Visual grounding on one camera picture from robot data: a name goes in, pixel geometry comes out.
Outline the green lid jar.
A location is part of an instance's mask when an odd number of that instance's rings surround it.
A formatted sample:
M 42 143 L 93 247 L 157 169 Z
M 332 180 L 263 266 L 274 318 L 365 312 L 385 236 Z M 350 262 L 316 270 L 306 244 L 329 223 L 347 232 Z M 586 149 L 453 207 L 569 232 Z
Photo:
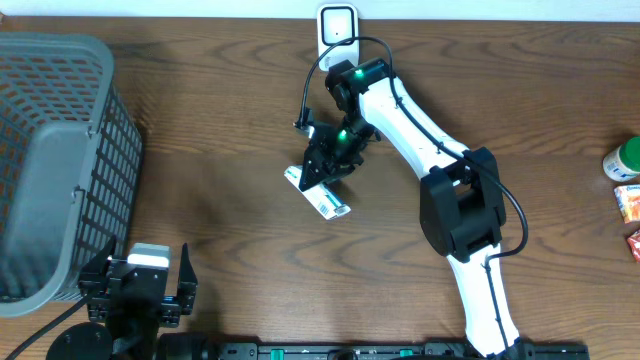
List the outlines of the green lid jar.
M 602 166 L 607 177 L 626 182 L 639 175 L 639 142 L 638 136 L 633 137 L 604 157 Z

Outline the white Panadol box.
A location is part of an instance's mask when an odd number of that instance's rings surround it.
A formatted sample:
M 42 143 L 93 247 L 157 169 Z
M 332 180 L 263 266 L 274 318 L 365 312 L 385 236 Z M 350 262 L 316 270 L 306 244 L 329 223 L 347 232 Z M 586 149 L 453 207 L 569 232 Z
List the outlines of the white Panadol box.
M 302 191 L 299 187 L 301 175 L 301 166 L 289 166 L 284 171 L 284 177 L 304 196 L 304 198 L 325 220 L 330 221 L 337 219 L 351 211 L 351 208 L 325 184 L 319 184 L 309 190 Z

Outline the small orange carton box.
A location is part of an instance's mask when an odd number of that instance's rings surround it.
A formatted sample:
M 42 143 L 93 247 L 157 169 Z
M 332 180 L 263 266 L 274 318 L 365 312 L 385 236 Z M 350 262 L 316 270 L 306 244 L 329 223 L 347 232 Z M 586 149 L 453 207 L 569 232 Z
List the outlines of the small orange carton box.
M 640 185 L 623 185 L 614 189 L 614 195 L 625 224 L 638 222 L 640 215 Z

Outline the grey plastic basket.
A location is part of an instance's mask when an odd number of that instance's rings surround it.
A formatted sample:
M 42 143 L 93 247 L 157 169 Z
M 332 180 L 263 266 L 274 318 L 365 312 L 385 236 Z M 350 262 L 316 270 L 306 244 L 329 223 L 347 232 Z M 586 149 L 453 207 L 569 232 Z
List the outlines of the grey plastic basket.
M 87 35 L 1 37 L 1 314 L 74 301 L 105 246 L 123 257 L 142 137 Z

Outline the white barcode scanner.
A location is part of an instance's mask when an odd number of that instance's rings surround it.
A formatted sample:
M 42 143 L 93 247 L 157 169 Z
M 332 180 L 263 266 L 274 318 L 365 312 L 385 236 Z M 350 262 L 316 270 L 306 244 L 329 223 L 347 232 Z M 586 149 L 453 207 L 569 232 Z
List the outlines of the white barcode scanner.
M 318 55 L 322 55 L 330 46 L 346 38 L 359 35 L 357 9 L 347 3 L 324 4 L 317 11 Z M 353 65 L 359 63 L 359 42 L 357 40 L 340 45 L 331 50 L 319 62 L 319 69 L 327 72 L 329 68 L 344 60 Z

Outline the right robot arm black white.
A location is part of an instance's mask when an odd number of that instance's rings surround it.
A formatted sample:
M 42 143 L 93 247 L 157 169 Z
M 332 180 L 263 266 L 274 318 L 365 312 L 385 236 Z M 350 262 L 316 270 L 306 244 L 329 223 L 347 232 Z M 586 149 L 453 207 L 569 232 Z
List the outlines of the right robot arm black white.
M 411 99 L 391 66 L 377 58 L 329 68 L 325 86 L 344 118 L 340 126 L 315 122 L 302 164 L 286 178 L 327 220 L 349 206 L 330 184 L 350 175 L 375 133 L 383 134 L 420 181 L 419 223 L 432 248 L 449 262 L 464 308 L 466 337 L 483 357 L 506 356 L 519 338 L 509 314 L 498 254 L 506 221 L 495 157 L 475 151 L 440 129 Z

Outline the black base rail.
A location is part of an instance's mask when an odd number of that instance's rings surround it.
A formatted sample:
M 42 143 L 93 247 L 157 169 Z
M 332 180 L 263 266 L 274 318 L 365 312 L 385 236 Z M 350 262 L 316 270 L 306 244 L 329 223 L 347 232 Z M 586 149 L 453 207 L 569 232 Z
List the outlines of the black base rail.
M 480 359 L 482 355 L 466 341 L 431 341 L 422 345 L 290 345 L 220 343 L 211 347 L 211 359 L 219 360 L 419 360 Z M 589 360 L 585 345 L 520 342 L 499 359 Z

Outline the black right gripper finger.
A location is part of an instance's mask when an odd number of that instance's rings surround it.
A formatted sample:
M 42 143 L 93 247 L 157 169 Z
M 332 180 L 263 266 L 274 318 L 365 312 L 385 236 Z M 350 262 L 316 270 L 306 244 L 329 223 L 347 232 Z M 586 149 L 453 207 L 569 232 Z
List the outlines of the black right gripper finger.
M 324 182 L 331 175 L 332 165 L 328 150 L 308 147 L 304 152 L 299 189 L 304 192 Z
M 324 179 L 324 182 L 326 184 L 331 184 L 333 182 L 336 182 L 350 175 L 355 169 L 356 169 L 356 165 L 351 161 L 342 162 L 342 163 L 335 162 L 335 161 L 328 161 L 325 164 L 326 177 Z

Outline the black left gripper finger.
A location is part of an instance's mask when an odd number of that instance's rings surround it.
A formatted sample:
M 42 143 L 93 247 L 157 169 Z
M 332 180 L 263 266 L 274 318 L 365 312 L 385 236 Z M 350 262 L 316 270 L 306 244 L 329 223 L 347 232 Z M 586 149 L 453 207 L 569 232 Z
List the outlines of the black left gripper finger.
M 184 243 L 181 249 L 177 295 L 181 300 L 194 300 L 197 288 L 198 279 L 190 261 L 188 245 Z
M 110 257 L 115 253 L 117 238 L 112 235 L 107 241 L 105 247 L 100 250 L 87 264 L 83 266 L 80 272 L 80 280 L 102 280 L 106 277 L 110 266 Z

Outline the red Top chocolate bar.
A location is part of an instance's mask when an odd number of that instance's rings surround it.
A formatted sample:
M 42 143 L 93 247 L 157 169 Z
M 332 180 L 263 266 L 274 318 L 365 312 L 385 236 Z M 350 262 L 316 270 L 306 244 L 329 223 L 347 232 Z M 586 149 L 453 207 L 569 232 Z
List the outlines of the red Top chocolate bar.
M 639 263 L 640 262 L 640 231 L 637 230 L 633 234 L 631 234 L 627 239 L 627 244 L 629 245 L 630 252 L 634 258 L 634 260 Z

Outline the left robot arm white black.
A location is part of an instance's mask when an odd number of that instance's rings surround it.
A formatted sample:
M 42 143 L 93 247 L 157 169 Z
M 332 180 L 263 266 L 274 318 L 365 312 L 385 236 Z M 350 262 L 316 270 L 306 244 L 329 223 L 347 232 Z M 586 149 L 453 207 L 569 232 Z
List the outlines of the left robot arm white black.
M 188 246 L 181 248 L 178 285 L 166 293 L 171 249 L 136 243 L 124 259 L 115 257 L 112 237 L 81 269 L 78 287 L 89 320 L 59 335 L 46 358 L 82 359 L 212 359 L 214 351 L 202 335 L 160 335 L 190 315 L 198 280 Z

